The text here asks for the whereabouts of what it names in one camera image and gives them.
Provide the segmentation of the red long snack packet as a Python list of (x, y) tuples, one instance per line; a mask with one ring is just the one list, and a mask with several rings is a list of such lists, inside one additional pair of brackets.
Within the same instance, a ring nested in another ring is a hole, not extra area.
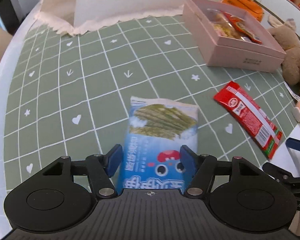
[(230, 81), (213, 99), (239, 122), (267, 159), (272, 159), (282, 132), (253, 98), (238, 83)]

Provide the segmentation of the blue seaweed snack bag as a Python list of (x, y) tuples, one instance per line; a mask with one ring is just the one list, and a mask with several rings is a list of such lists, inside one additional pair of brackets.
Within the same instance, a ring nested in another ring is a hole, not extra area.
[(198, 148), (197, 105), (169, 99), (130, 98), (127, 134), (116, 188), (186, 188), (183, 145)]

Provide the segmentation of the red chicken leg snack pouch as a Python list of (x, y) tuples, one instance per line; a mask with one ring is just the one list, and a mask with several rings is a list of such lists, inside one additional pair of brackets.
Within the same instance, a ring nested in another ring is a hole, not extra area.
[(234, 29), (244, 34), (246, 37), (248, 37), (252, 42), (256, 44), (262, 44), (262, 41), (258, 36), (256, 36), (246, 25), (245, 20), (230, 14), (228, 12), (223, 12), (227, 20), (230, 22), (230, 24), (234, 27)]

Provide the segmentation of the yellow cookie red packet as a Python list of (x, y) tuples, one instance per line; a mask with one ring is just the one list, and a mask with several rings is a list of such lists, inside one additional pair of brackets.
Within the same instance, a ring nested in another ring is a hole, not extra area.
[(243, 40), (220, 10), (207, 9), (206, 16), (219, 36)]

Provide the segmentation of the brown plush teddy bear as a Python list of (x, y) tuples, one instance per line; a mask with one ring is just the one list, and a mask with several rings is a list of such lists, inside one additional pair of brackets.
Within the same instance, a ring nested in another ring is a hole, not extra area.
[(287, 25), (271, 27), (268, 31), (286, 53), (281, 64), (284, 80), (290, 86), (300, 83), (300, 40), (295, 31)]

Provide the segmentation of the pink cardboard gift box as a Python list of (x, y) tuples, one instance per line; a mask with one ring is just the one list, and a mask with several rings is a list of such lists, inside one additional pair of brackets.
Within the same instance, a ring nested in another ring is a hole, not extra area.
[(274, 72), (285, 52), (249, 14), (210, 0), (187, 0), (183, 17), (209, 66)]

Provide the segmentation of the orange bag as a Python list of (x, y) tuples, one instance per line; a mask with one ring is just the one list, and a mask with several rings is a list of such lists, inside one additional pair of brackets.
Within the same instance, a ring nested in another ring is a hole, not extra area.
[(258, 22), (263, 19), (263, 9), (253, 0), (222, 0), (222, 3), (241, 8), (251, 14)]

